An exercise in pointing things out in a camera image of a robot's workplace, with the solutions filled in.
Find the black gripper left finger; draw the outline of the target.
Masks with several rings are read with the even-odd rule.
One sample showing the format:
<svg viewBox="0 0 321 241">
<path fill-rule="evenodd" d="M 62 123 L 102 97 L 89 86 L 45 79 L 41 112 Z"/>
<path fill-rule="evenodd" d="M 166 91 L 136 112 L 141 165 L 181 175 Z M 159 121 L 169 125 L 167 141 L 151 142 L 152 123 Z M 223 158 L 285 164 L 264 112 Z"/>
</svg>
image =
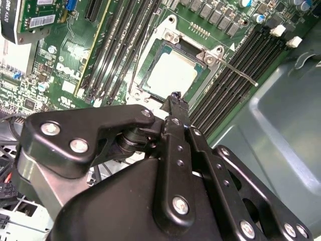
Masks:
<svg viewBox="0 0 321 241">
<path fill-rule="evenodd" d="M 192 174 L 187 125 L 178 92 L 161 119 L 139 104 L 41 112 L 27 118 L 16 167 L 52 219 L 76 195 L 140 161 L 160 162 L 152 215 L 165 233 L 185 233 L 195 222 L 194 196 L 175 194 L 170 181 Z"/>
</svg>

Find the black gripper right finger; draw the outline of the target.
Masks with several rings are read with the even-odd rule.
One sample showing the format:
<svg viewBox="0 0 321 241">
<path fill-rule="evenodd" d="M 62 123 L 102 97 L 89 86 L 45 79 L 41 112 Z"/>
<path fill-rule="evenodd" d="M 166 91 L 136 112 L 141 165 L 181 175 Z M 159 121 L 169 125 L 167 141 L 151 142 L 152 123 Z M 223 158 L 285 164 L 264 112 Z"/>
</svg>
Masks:
<svg viewBox="0 0 321 241">
<path fill-rule="evenodd" d="M 312 240 L 299 218 L 227 147 L 211 148 L 179 97 L 196 178 L 197 240 Z"/>
</svg>

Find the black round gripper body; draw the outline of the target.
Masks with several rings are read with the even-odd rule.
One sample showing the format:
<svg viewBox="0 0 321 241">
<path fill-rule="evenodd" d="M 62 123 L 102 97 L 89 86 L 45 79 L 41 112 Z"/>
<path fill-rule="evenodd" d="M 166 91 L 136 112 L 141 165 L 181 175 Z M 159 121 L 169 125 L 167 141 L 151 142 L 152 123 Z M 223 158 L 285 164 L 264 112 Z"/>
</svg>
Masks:
<svg viewBox="0 0 321 241">
<path fill-rule="evenodd" d="M 156 224 L 152 211 L 160 187 L 157 159 L 140 161 L 72 198 L 58 214 L 49 240 L 233 240 L 210 205 L 203 180 L 193 174 L 175 177 L 175 194 L 195 197 L 196 219 L 183 235 L 170 236 Z"/>
</svg>

